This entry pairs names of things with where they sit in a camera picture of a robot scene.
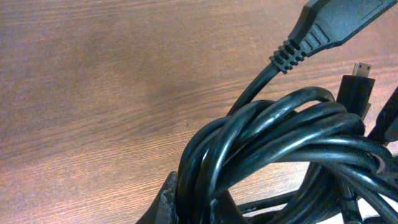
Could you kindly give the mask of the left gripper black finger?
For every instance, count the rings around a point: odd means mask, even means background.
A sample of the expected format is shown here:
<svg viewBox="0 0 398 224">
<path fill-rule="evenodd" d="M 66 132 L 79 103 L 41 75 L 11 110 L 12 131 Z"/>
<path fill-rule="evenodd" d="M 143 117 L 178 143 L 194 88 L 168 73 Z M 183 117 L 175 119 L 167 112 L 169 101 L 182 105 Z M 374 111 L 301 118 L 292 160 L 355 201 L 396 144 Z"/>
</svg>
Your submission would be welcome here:
<svg viewBox="0 0 398 224">
<path fill-rule="evenodd" d="M 177 172 L 173 171 L 167 176 L 156 198 L 136 224 L 182 223 L 177 215 L 175 205 L 176 189 Z M 248 224 L 228 192 L 212 201 L 209 219 L 210 223 L 217 224 Z"/>
</svg>

